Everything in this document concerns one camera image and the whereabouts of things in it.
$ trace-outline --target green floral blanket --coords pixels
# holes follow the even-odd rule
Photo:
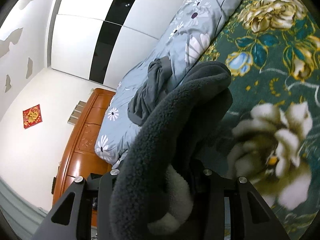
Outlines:
[[[249,178],[299,239],[320,209],[319,27],[301,0],[243,0],[208,60],[233,75],[233,105],[214,137],[228,164],[219,173]]]

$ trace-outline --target black wardrobe stripe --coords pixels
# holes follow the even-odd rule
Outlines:
[[[109,60],[122,26],[103,22],[94,50],[89,79],[103,84]]]
[[[106,16],[106,21],[123,25],[134,1],[135,0],[113,0]]]
[[[216,36],[217,30],[218,30],[218,26],[219,26],[220,21],[221,21],[221,18],[222,18],[222,5],[223,5],[224,1],[225,1],[225,0],[223,0],[222,3],[221,3],[221,5],[220,5],[220,13],[221,13],[221,15],[220,15],[220,19],[219,19],[218,24],[217,24],[216,31],[214,32],[214,37]]]

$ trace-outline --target white wall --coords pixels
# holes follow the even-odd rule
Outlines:
[[[45,66],[45,33],[52,1],[19,0],[0,28],[0,119],[24,86]],[[21,28],[17,42],[10,42],[10,34]],[[28,58],[33,64],[32,74],[27,76]],[[11,88],[7,87],[5,92],[7,75]]]
[[[67,121],[96,83],[44,68],[19,93],[0,121],[0,176],[20,196],[50,210],[51,187],[73,125]],[[43,122],[23,128],[22,111],[40,104]]]

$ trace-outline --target triangular cutout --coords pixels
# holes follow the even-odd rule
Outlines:
[[[65,225],[65,226],[69,225],[74,199],[75,199],[75,193],[74,192],[69,193],[66,199],[58,207],[58,210],[52,216],[51,221],[53,223]]]
[[[248,200],[250,205],[252,223],[259,224],[268,222],[270,220],[270,217],[251,192],[248,192]]]

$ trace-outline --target fuzzy fabric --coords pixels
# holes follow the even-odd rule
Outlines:
[[[232,104],[230,82],[231,74],[224,64],[198,64],[148,117],[124,160],[111,197],[110,223],[115,239],[159,239],[150,233],[148,224],[168,213],[176,221],[185,221],[181,214],[170,212],[172,207],[167,204],[167,170],[172,164],[185,178],[197,143],[217,126]]]

